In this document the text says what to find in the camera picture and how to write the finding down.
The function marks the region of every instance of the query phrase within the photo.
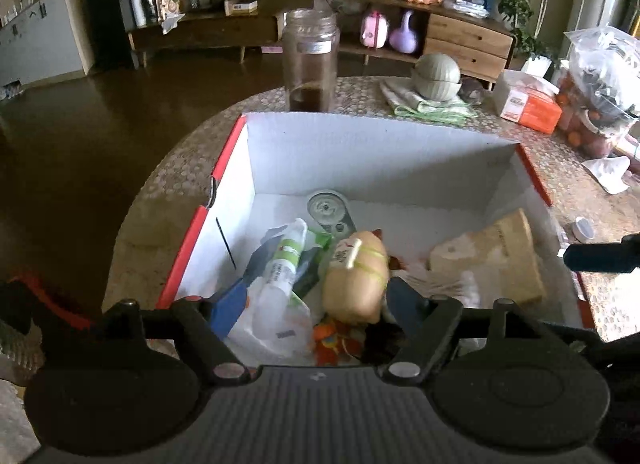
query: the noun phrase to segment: round table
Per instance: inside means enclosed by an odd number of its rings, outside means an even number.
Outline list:
[[[380,89],[380,78],[340,78],[336,113],[395,118]],[[118,233],[102,303],[105,311],[123,298],[145,309],[155,304],[194,210],[206,202],[209,176],[236,118],[245,112],[285,108],[282,88],[257,94],[204,121],[171,151],[135,198]],[[578,154],[560,137],[527,129],[486,111],[465,129],[520,142],[554,203],[552,212],[567,225],[589,218],[596,241],[620,241],[640,232],[640,200],[635,189],[608,195],[580,165]],[[584,275],[598,333],[608,341],[640,330],[640,289],[635,275]]]

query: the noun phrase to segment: wooden floor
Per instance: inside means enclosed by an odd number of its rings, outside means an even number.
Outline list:
[[[340,76],[408,76],[410,64],[345,54]],[[68,308],[100,314],[113,243],[166,153],[200,123],[282,86],[281,56],[159,54],[0,102],[0,279],[29,270]]]

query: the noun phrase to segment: tan bottle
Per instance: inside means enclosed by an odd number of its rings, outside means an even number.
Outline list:
[[[382,241],[369,231],[354,233],[335,247],[322,284],[322,306],[350,325],[377,323],[388,280]]]

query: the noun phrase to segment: black circular disc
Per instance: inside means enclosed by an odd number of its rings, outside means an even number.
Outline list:
[[[27,387],[25,411],[43,444],[88,456],[134,452],[179,431],[196,406],[195,374],[170,356],[118,343],[95,346],[88,359],[47,364]]]
[[[514,342],[447,365],[433,385],[437,409],[488,446],[553,452],[590,441],[609,407],[603,377],[576,354]]]

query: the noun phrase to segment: paper towel roll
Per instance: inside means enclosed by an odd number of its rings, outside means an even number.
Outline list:
[[[131,7],[133,8],[133,16],[136,19],[136,26],[139,28],[146,26],[146,15],[142,7],[142,0],[131,0]]]

